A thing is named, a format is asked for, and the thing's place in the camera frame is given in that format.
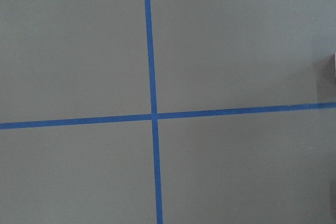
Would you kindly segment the blue tape strip left lengthwise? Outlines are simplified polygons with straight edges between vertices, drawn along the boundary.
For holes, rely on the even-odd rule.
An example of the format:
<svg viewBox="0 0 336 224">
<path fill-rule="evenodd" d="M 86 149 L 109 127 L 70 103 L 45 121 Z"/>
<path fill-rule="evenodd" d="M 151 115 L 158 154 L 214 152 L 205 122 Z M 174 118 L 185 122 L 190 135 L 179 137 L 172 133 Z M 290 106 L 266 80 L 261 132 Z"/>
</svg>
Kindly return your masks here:
<svg viewBox="0 0 336 224">
<path fill-rule="evenodd" d="M 159 142 L 159 127 L 158 127 L 157 97 L 156 97 L 151 0 L 144 0 L 144 7 L 145 7 L 146 43 L 148 49 L 148 65 L 149 65 L 156 222 L 163 223 L 160 142 Z"/>
</svg>

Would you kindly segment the blue tape strip left crosswise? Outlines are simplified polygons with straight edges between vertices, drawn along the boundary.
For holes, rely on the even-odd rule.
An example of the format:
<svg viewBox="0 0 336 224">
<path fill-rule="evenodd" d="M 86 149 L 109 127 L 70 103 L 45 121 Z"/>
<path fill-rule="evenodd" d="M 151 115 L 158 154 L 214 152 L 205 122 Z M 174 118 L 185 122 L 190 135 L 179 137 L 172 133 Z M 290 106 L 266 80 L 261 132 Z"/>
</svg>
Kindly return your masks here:
<svg viewBox="0 0 336 224">
<path fill-rule="evenodd" d="M 7 122 L 7 123 L 1 123 L 1 129 L 2 130 L 26 129 L 35 127 L 150 121 L 152 119 L 165 120 L 165 119 L 195 118 L 206 116 L 224 116 L 224 115 L 236 115 L 236 114 L 253 114 L 253 113 L 318 110 L 318 109 L 334 109 L 334 108 L 335 108 L 335 102 L 278 105 L 278 106 L 259 106 L 259 107 L 235 108 L 235 109 L 169 112 L 169 113 L 158 113 L 156 115 L 135 114 L 135 115 L 117 115 L 117 116 L 103 116 L 92 118 Z"/>
</svg>

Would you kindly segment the pink foam block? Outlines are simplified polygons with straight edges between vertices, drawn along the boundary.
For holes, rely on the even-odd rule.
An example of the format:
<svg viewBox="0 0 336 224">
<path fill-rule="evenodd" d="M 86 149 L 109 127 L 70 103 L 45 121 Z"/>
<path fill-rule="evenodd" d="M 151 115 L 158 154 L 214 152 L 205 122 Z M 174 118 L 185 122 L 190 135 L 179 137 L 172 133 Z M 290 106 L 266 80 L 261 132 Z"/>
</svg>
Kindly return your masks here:
<svg viewBox="0 0 336 224">
<path fill-rule="evenodd" d="M 336 81 L 336 53 L 334 53 L 333 60 L 334 60 L 334 78 Z"/>
</svg>

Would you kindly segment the brown paper table cover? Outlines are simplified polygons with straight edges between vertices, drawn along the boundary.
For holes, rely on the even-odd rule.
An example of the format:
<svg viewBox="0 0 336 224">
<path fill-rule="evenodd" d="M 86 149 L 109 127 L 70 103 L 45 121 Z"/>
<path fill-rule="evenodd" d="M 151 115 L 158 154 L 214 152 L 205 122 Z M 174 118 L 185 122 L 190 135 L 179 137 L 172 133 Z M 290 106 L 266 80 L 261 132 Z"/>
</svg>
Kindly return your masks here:
<svg viewBox="0 0 336 224">
<path fill-rule="evenodd" d="M 151 0 L 158 113 L 335 102 L 335 0 Z M 1 0 L 1 123 L 151 114 L 144 0 Z M 335 223 L 335 108 L 158 120 L 163 223 Z M 150 121 L 1 129 L 1 223 L 157 223 Z"/>
</svg>

